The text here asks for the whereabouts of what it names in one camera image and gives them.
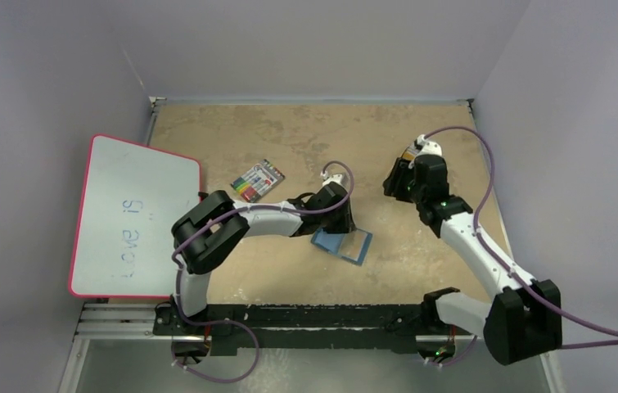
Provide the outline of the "blue card holder wallet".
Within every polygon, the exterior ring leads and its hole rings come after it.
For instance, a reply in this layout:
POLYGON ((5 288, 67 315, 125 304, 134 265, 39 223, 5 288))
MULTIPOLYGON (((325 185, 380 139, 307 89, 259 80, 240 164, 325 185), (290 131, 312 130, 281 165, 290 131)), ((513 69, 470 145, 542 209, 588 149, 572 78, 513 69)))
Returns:
POLYGON ((311 238, 311 244, 329 255, 362 266, 371 245, 372 234, 356 228, 351 233, 327 233, 319 230, 311 238))

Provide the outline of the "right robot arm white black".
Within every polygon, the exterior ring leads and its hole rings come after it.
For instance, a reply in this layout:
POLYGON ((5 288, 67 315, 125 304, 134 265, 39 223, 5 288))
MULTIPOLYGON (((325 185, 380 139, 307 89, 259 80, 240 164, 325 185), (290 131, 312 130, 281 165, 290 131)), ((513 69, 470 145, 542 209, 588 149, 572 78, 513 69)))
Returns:
POLYGON ((413 203, 420 221, 451 247, 482 284, 484 303, 447 287, 424 295, 423 327, 440 333, 450 325, 482 337, 492 358, 509 365, 562 346, 562 320, 553 312, 561 293, 520 268, 475 221, 473 209, 449 190, 443 157, 397 158, 384 193, 413 203))

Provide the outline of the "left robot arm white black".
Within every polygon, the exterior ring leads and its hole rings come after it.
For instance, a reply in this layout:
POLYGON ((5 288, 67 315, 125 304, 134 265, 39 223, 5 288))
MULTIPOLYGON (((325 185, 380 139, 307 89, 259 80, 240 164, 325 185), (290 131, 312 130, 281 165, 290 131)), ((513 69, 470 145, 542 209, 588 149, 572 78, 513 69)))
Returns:
POLYGON ((225 191, 212 192, 171 229, 172 261, 177 265, 174 325, 187 335, 203 329, 211 273, 244 238, 342 235, 355 230, 350 193, 336 182, 275 204, 236 201, 225 191))

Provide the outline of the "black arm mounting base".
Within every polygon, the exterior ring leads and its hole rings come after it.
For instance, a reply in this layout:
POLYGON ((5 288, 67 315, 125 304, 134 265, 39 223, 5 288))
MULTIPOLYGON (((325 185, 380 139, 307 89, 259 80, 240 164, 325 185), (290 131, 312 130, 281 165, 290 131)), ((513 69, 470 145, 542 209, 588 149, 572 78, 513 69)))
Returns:
POLYGON ((208 305, 182 320, 176 306, 155 308, 153 333, 177 343, 177 354, 234 356, 242 348, 389 350, 448 359, 463 349, 465 331, 428 323, 414 305, 208 305))

